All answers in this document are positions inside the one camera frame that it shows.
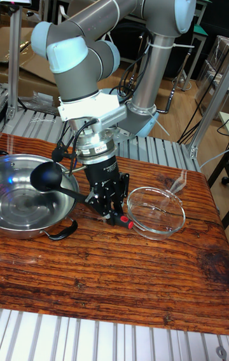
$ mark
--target clear glass dish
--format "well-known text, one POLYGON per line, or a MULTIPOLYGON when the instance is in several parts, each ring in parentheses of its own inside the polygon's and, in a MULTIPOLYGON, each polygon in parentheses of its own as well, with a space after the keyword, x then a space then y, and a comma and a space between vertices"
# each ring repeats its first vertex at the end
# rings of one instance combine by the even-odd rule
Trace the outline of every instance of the clear glass dish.
POLYGON ((185 223, 182 201, 168 190, 139 187, 127 198, 133 228, 150 240, 164 240, 185 223))

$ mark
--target wooden table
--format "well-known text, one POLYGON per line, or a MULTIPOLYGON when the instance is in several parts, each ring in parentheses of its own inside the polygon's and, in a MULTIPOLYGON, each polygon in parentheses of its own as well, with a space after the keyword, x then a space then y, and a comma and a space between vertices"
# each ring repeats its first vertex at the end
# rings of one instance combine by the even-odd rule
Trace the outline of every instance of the wooden table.
MULTIPOLYGON (((50 157, 53 144, 2 135, 0 149, 50 157)), ((125 158, 118 164, 130 174, 130 191, 170 188, 181 173, 125 158)), ((87 193, 85 174, 79 172, 77 180, 87 193)), ((77 232, 65 240, 2 237, 0 307, 228 334, 229 248, 205 177, 188 171, 178 195, 186 224, 160 242, 111 227, 83 205, 71 214, 77 232)))

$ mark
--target cable tie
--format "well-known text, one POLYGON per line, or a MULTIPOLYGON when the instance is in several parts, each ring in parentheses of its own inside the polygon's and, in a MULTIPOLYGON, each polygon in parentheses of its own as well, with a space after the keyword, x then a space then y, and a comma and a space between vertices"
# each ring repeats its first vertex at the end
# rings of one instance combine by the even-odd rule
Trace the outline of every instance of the cable tie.
POLYGON ((174 43, 172 46, 160 46, 159 44, 154 44, 147 41, 148 46, 152 46, 152 48, 156 49, 172 49, 172 48, 194 48, 195 46, 190 46, 189 44, 178 44, 174 43))

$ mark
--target floor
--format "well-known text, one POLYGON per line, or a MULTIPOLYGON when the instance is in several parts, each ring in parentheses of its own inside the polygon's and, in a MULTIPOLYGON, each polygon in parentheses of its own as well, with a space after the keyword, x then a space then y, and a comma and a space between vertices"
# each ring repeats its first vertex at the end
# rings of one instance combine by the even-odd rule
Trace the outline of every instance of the floor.
MULTIPOLYGON (((102 80, 99 83, 100 88, 104 88, 105 86, 115 86, 119 82, 122 72, 122 69, 118 69, 112 78, 102 80)), ((195 102, 197 86, 193 80, 190 81, 190 84, 191 89, 186 92, 182 92, 179 89, 176 90, 169 113, 161 114, 159 117, 160 123, 169 132, 170 136, 168 136, 159 127, 159 125, 155 125, 153 127, 150 136, 170 140, 171 142, 177 142, 197 106, 195 102)), ((172 84, 169 80, 162 81, 156 98, 157 108, 165 109, 171 88, 172 84)), ((196 124, 201 119, 201 117, 202 116, 200 112, 197 111, 191 127, 196 124)), ((213 120, 206 134, 204 135, 204 138, 198 149, 197 160, 199 165, 203 164, 208 159, 219 154, 220 152, 223 152, 226 149, 227 143, 229 142, 229 137, 220 135, 216 131, 220 125, 220 122, 213 120)), ((207 179, 209 178, 219 160, 220 158, 216 158, 215 160, 207 163, 202 168, 202 173, 206 176, 207 179)), ((222 172, 222 176, 219 176, 218 180, 211 189, 221 218, 223 218, 228 212, 229 206, 229 184, 227 186, 221 184, 221 178, 225 175, 226 172, 222 172)), ((226 234, 229 239, 229 227, 226 230, 226 234)))

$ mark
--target black pot handle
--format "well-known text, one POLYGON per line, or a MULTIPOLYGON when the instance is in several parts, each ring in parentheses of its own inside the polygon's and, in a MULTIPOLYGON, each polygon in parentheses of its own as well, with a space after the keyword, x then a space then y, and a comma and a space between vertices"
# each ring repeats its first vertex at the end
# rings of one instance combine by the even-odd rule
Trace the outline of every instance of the black pot handle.
POLYGON ((66 227, 64 228, 59 234, 56 235, 50 235, 47 233, 47 231, 43 230, 45 232, 46 235, 48 235, 49 239, 53 240, 53 241, 59 241, 62 240, 63 238, 68 237, 69 235, 73 234, 78 228, 78 223, 76 220, 73 220, 72 224, 70 227, 66 227))

